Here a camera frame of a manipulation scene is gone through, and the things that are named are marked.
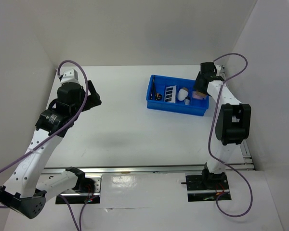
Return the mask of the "pink square compact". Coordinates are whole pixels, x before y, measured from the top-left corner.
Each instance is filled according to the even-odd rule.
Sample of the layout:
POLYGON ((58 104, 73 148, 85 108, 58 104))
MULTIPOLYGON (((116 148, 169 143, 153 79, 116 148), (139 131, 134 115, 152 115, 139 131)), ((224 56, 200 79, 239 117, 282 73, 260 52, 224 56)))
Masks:
POLYGON ((207 98, 206 95, 198 95, 198 94, 192 94, 192 98, 196 100, 205 100, 207 98))

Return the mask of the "small orange black brush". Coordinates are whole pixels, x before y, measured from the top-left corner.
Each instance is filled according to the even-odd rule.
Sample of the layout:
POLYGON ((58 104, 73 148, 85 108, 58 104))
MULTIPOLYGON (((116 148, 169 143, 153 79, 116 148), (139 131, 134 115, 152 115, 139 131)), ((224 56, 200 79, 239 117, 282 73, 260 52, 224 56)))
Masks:
POLYGON ((162 99, 162 95, 158 93, 158 94, 155 96, 155 100, 156 100, 156 101, 160 101, 161 99, 162 99))

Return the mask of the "thin black makeup brush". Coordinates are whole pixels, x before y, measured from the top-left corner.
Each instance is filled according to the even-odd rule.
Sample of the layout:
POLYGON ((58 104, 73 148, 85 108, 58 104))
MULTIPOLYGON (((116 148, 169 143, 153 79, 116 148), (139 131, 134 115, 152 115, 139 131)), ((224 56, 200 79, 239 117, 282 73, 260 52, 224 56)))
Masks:
POLYGON ((156 87, 155 87, 155 75, 153 75, 150 99, 151 100, 156 100, 156 97, 157 97, 157 92, 156 92, 156 87))

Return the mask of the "tan square compact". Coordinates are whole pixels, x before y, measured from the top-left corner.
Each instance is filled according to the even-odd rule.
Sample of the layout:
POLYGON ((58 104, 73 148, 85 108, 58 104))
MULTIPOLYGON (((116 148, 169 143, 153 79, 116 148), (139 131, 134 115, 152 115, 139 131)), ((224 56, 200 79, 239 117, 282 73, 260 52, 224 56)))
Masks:
POLYGON ((200 91, 198 91, 198 90, 196 90, 196 94, 197 94, 197 95, 205 95, 204 93, 202 93, 202 92, 200 92, 200 91))

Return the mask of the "clear bottle black cap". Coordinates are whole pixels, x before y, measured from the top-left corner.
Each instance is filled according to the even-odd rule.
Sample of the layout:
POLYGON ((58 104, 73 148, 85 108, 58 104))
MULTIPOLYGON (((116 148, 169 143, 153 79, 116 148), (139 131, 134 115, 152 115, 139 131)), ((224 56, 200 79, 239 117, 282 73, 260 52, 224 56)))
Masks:
POLYGON ((186 98, 185 98, 184 104, 185 104, 185 105, 190 105, 190 98, 189 98, 189 97, 186 97, 186 98))

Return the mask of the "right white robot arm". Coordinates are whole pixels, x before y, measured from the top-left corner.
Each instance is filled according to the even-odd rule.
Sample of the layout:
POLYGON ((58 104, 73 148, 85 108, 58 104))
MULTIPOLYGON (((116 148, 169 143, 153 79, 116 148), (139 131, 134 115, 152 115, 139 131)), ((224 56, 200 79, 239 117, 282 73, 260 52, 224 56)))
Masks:
POLYGON ((213 62, 200 64, 193 89, 197 99, 211 97, 217 106, 210 135, 211 140, 219 142, 219 146, 211 151, 200 182, 206 190, 223 189, 226 181, 225 164, 234 150, 249 136, 251 106, 243 104, 231 93, 213 62))

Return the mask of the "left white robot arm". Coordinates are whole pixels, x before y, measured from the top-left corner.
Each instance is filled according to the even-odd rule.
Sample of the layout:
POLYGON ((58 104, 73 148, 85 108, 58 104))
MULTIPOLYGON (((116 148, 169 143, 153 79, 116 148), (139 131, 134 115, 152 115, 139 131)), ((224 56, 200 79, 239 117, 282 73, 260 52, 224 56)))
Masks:
POLYGON ((63 83, 57 90, 57 98, 43 111, 36 123, 30 155, 22 160, 11 177, 0 186, 0 203, 33 219, 47 201, 60 193, 73 190, 78 193, 94 192, 95 181, 75 167, 67 167, 61 174, 38 183, 41 173, 55 148, 68 131, 66 123, 76 115, 81 105, 83 111, 101 105, 99 94, 88 81, 90 95, 77 82, 63 83))

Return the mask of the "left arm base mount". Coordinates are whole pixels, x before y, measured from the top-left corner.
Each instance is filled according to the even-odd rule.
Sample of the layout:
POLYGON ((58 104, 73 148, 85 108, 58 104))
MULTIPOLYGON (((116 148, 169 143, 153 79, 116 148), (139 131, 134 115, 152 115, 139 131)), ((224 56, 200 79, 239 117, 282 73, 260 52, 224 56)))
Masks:
POLYGON ((88 204, 99 204, 101 200, 102 176, 89 174, 86 178, 88 178, 88 180, 80 190, 75 191, 73 189, 68 189, 60 195, 71 205, 83 205, 86 202, 88 204))

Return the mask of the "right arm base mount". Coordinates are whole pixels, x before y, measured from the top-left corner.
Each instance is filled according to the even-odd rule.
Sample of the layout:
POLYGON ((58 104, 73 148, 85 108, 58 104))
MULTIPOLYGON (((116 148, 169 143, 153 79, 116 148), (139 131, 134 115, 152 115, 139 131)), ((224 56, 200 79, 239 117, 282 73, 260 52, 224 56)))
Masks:
POLYGON ((231 193, 226 175, 219 180, 204 180, 201 175, 186 175, 181 185, 186 187, 188 202, 230 201, 231 193))

